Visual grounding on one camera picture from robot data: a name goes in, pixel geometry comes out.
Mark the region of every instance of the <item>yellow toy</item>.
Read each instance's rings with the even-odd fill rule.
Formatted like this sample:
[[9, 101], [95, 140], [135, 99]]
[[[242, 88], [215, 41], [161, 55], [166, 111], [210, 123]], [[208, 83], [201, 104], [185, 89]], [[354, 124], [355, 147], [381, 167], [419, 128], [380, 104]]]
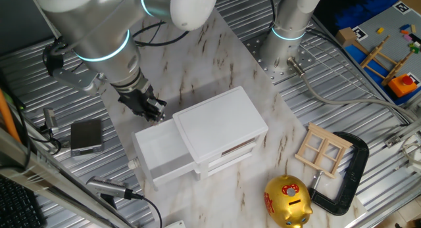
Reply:
[[377, 34], [382, 34], [383, 31], [384, 31], [384, 28], [379, 28], [377, 29]]
[[270, 217], [283, 228], [302, 228], [313, 213], [305, 184], [290, 175], [269, 181], [264, 190], [264, 203]]

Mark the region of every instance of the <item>marble surface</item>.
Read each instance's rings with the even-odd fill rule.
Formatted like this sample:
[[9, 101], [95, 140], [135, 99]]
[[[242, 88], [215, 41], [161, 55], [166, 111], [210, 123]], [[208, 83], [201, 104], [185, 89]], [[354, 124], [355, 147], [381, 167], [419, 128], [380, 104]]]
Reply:
[[[157, 21], [148, 18], [134, 30]], [[149, 41], [153, 33], [143, 34], [141, 40]], [[154, 42], [168, 41], [181, 33], [165, 24]], [[202, 28], [173, 45], [142, 47], [141, 58], [142, 72], [155, 95], [168, 103], [167, 119], [177, 111], [242, 86], [269, 127], [263, 147], [251, 158], [203, 181], [186, 174], [155, 192], [141, 170], [135, 170], [145, 196], [158, 206], [164, 224], [182, 219], [187, 228], [278, 227], [266, 211], [264, 188], [272, 178], [283, 174], [310, 184], [315, 170], [294, 158], [307, 132], [219, 13], [214, 11]], [[129, 160], [135, 158], [131, 133], [151, 123], [118, 103], [118, 94], [109, 84], [101, 86], [100, 94]], [[340, 175], [336, 175], [334, 180], [323, 176], [318, 186], [331, 198], [341, 184]], [[311, 207], [313, 215], [304, 227], [346, 227], [366, 212], [356, 197], [344, 216], [333, 216], [314, 204]]]

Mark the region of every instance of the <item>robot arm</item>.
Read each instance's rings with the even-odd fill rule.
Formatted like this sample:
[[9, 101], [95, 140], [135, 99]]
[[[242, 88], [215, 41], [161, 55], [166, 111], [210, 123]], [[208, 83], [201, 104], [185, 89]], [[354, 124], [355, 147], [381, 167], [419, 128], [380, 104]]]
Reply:
[[[202, 26], [216, 0], [37, 0], [45, 15], [64, 37], [46, 48], [49, 74], [64, 84], [96, 93], [93, 79], [100, 74], [119, 93], [119, 101], [146, 120], [160, 121], [166, 102], [157, 99], [140, 69], [140, 53], [128, 29], [146, 15], [173, 23], [182, 30]], [[89, 68], [81, 79], [62, 69], [57, 46], [73, 51]]]

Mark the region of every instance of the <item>gray cable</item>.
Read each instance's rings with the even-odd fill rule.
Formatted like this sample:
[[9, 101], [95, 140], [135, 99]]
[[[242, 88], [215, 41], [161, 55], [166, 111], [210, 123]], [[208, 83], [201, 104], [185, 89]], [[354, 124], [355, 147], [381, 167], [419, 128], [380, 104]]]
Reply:
[[62, 55], [68, 51], [71, 51], [73, 48], [79, 45], [85, 38], [89, 37], [91, 34], [97, 31], [99, 27], [101, 27], [109, 18], [113, 16], [113, 14], [115, 14], [119, 10], [119, 8], [123, 5], [124, 2], [125, 0], [121, 0], [121, 2], [116, 6], [116, 8], [107, 17], [105, 17], [104, 20], [102, 20], [98, 25], [96, 25], [96, 27], [91, 29], [91, 31], [89, 31], [85, 36], [81, 37], [79, 40], [75, 41], [73, 44], [69, 45], [65, 49], [59, 49], [60, 47], [56, 46], [53, 50], [51, 50], [51, 54]]
[[395, 104], [389, 103], [387, 101], [378, 100], [378, 99], [354, 99], [354, 100], [348, 100], [348, 101], [332, 101], [329, 99], [325, 99], [321, 97], [319, 94], [316, 93], [316, 91], [311, 87], [309, 81], [307, 80], [307, 77], [305, 75], [302, 75], [301, 78], [303, 79], [305, 85], [308, 87], [309, 91], [319, 100], [327, 104], [356, 104], [356, 103], [376, 103], [376, 104], [382, 104], [384, 106], [389, 106], [394, 108], [395, 110], [398, 110], [399, 112], [407, 115], [411, 120], [415, 121], [418, 118], [413, 114], [412, 112], [405, 110], [404, 108], [397, 106]]

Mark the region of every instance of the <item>white plastic box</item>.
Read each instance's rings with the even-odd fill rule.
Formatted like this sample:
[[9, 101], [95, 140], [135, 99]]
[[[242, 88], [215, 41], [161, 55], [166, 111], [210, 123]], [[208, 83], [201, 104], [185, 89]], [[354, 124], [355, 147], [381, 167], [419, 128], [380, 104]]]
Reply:
[[154, 190], [190, 171], [204, 179], [261, 147], [268, 126], [242, 87], [175, 113], [171, 120], [132, 133], [137, 159]]

